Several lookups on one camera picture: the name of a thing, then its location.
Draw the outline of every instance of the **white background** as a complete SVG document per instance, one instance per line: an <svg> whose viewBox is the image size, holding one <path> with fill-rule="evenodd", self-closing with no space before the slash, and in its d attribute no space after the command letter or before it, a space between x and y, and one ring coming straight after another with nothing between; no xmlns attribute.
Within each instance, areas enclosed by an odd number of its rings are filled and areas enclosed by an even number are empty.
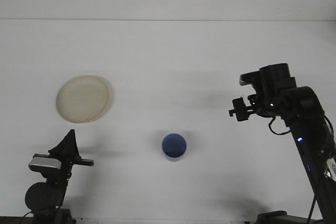
<svg viewBox="0 0 336 224"><path fill-rule="evenodd" d="M140 20L335 20L333 0L0 3L0 215L28 211L25 192L43 181L27 167L32 155L75 129L81 156L96 162L73 168L64 207L75 217L308 216L313 193L291 136L272 135L269 120L257 116L238 123L228 110L232 99L253 93L239 86L240 74L287 62L334 121L336 23ZM73 124L55 100L82 74L105 78L112 100L102 118ZM161 155L169 133L188 143L177 163Z"/></svg>

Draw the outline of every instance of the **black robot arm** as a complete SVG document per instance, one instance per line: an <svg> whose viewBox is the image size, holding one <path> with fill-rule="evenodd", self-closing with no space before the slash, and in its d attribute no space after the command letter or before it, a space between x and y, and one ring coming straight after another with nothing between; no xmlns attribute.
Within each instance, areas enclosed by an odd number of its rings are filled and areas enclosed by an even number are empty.
<svg viewBox="0 0 336 224"><path fill-rule="evenodd" d="M238 121L251 114L273 118L280 116L295 140L325 224L336 223L336 147L333 129L328 126L324 110L309 87L297 87L285 63L261 68L240 76L240 84L252 84L256 94L250 95L251 106L243 99L233 100ZM263 222L301 223L301 222Z"/></svg>
<svg viewBox="0 0 336 224"><path fill-rule="evenodd" d="M29 168L46 178L45 183L33 184L26 193L26 205L34 214L33 224L74 223L68 209L59 210L73 165L93 165L93 160L83 159L79 155L74 130L70 130L56 147L49 150L49 155L33 156Z"/></svg>

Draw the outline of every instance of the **blue cup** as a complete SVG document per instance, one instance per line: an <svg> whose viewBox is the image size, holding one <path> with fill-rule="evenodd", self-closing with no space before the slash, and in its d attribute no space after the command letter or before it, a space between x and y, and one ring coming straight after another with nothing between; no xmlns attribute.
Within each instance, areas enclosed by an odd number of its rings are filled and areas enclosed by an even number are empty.
<svg viewBox="0 0 336 224"><path fill-rule="evenodd" d="M162 141L162 150L169 161L176 162L181 159L187 149L185 139L176 133L167 135Z"/></svg>

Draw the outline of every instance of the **black cable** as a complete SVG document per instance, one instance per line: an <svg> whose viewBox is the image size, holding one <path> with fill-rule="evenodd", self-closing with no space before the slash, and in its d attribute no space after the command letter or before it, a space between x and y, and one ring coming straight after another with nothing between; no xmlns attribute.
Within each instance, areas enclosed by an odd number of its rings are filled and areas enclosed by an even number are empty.
<svg viewBox="0 0 336 224"><path fill-rule="evenodd" d="M311 204L311 208L310 208L310 211L309 211L309 216L308 216L308 219L307 219L307 224L310 223L311 216L312 216L313 211L314 211L315 203L316 203L316 196L314 196L313 202Z"/></svg>
<svg viewBox="0 0 336 224"><path fill-rule="evenodd" d="M272 117L272 120L269 122L269 124L268 124L268 127L269 127L269 129L271 130L271 132L273 133L273 134L276 134L276 135L286 135L286 134L288 134L288 133L290 133L290 130L289 131L286 131L286 132L282 132L282 133L276 133L273 129L272 129L272 124L273 124L273 122L275 121L275 116L273 116Z"/></svg>
<svg viewBox="0 0 336 224"><path fill-rule="evenodd" d="M331 130L331 134L334 136L334 128L333 128L333 126L332 126L330 120L329 120L326 116L324 116L324 119L325 119L325 120L327 121L327 123L329 124L330 130Z"/></svg>
<svg viewBox="0 0 336 224"><path fill-rule="evenodd" d="M23 216L21 217L21 220L20 220L19 224L22 223L23 219L24 219L28 214L31 214L31 211L28 212L28 213L26 213L25 215L23 215Z"/></svg>

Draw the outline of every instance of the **plate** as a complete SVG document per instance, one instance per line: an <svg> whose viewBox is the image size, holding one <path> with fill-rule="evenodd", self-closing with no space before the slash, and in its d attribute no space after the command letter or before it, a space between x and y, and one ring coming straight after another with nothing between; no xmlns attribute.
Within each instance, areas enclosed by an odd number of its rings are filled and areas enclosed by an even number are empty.
<svg viewBox="0 0 336 224"><path fill-rule="evenodd" d="M97 119L110 99L109 88L98 76L78 76L68 81L58 92L58 113L74 123L88 123Z"/></svg>

